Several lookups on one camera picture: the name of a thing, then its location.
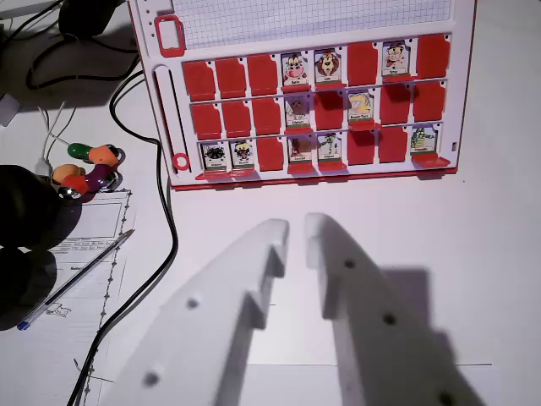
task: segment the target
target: cartoon character picture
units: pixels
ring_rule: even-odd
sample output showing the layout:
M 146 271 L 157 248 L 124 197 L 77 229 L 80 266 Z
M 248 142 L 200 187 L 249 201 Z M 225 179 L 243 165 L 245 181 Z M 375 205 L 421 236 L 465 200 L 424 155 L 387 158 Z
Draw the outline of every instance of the cartoon character picture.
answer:
M 413 129 L 410 153 L 412 155 L 424 154 L 436 151 L 438 131 L 432 126 Z
M 205 164 L 205 170 L 221 171 L 226 167 L 226 152 L 223 145 L 217 142 L 202 144 L 201 155 Z
M 342 159 L 342 141 L 336 133 L 318 136 L 318 161 L 339 161 Z
M 68 313 L 71 311 L 71 309 L 67 307 L 63 307 L 62 303 L 53 303 L 49 308 L 46 310 L 46 314 L 48 315 L 57 315 L 58 317 L 66 317 Z
M 290 138 L 287 140 L 290 163 L 312 161 L 312 142 L 306 138 Z
M 383 43 L 381 75 L 406 74 L 409 70 L 409 48 L 404 41 Z
M 349 93 L 347 99 L 349 100 L 347 110 L 349 121 L 369 120 L 374 116 L 374 97 L 367 91 Z
M 288 53 L 281 56 L 284 86 L 303 85 L 308 83 L 306 63 L 300 53 Z
M 315 81 L 334 82 L 341 79 L 340 55 L 334 50 L 316 51 Z
M 229 145 L 233 168 L 254 167 L 252 140 L 233 141 Z
M 310 123 L 310 106 L 305 96 L 286 97 L 286 126 L 304 127 Z

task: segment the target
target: table surface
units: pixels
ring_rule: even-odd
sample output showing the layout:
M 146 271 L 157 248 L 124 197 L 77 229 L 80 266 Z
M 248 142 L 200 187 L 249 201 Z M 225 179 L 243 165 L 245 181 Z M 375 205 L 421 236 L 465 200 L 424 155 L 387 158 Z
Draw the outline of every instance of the table surface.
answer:
M 343 224 L 390 275 L 445 338 L 456 363 L 498 368 L 500 404 L 538 404 L 539 21 L 539 1 L 479 0 L 455 175 L 172 192 L 180 238 L 177 259 L 149 297 L 112 331 L 107 378 L 117 376 L 160 303 L 236 237 L 271 217 L 291 224 L 289 258 L 286 277 L 274 286 L 268 328 L 255 333 L 249 362 L 335 365 L 331 326 L 319 313 L 316 275 L 304 262 L 304 216 L 319 211 Z M 126 5 L 114 16 L 114 24 L 122 22 L 128 22 Z M 52 100 L 59 91 L 45 92 Z M 35 105 L 28 107 L 0 129 L 0 163 L 31 170 L 44 130 Z M 131 129 L 157 136 L 145 86 L 130 91 L 117 112 Z M 63 138 L 92 145 L 113 143 L 127 153 L 120 171 L 123 186 L 134 192 L 138 216 L 136 233 L 127 243 L 131 254 L 123 302 L 170 249 L 156 193 L 155 147 L 125 134 L 110 118 L 105 102 L 80 107 Z M 62 147 L 55 147 L 51 162 L 57 166 L 75 161 Z M 310 373 L 319 376 L 313 379 L 329 380 L 325 373 Z

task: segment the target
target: colorful toy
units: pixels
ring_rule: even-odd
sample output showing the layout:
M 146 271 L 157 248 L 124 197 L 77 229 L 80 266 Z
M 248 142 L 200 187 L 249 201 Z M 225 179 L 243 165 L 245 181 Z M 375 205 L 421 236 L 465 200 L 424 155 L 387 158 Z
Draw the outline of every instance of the colorful toy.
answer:
M 120 152 L 114 145 L 92 148 L 73 143 L 68 146 L 68 154 L 73 158 L 95 163 L 95 166 L 88 174 L 85 174 L 83 168 L 73 164 L 57 167 L 52 179 L 59 184 L 58 193 L 61 197 L 77 199 L 87 192 L 109 190 L 118 182 L 116 167 Z

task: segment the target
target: pen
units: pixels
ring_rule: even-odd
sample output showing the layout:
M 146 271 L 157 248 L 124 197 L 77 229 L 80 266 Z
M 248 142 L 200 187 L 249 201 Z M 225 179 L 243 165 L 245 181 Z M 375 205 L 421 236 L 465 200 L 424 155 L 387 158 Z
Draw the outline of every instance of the pen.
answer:
M 71 287 L 73 287 L 80 279 L 82 279 L 91 269 L 93 269 L 97 264 L 101 262 L 108 254 L 111 253 L 115 248 L 119 247 L 124 241 L 126 241 L 130 235 L 134 233 L 135 230 L 128 230 L 126 233 L 123 233 L 118 239 L 105 248 L 96 258 L 90 261 L 86 266 L 83 267 L 79 272 L 73 275 L 68 281 L 66 281 L 54 294 L 51 294 L 45 300 L 43 300 L 39 305 L 37 305 L 26 317 L 22 320 L 17 328 L 20 331 L 26 330 L 30 323 L 37 319 L 41 313 L 51 306 L 55 300 L 60 298 L 63 294 L 68 292 Z

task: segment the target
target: guess who game board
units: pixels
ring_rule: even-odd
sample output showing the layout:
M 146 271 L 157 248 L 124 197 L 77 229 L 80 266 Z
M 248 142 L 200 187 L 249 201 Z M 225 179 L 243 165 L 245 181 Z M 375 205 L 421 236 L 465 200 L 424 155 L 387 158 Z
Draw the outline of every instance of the guess who game board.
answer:
M 457 170 L 474 0 L 129 4 L 174 189 Z

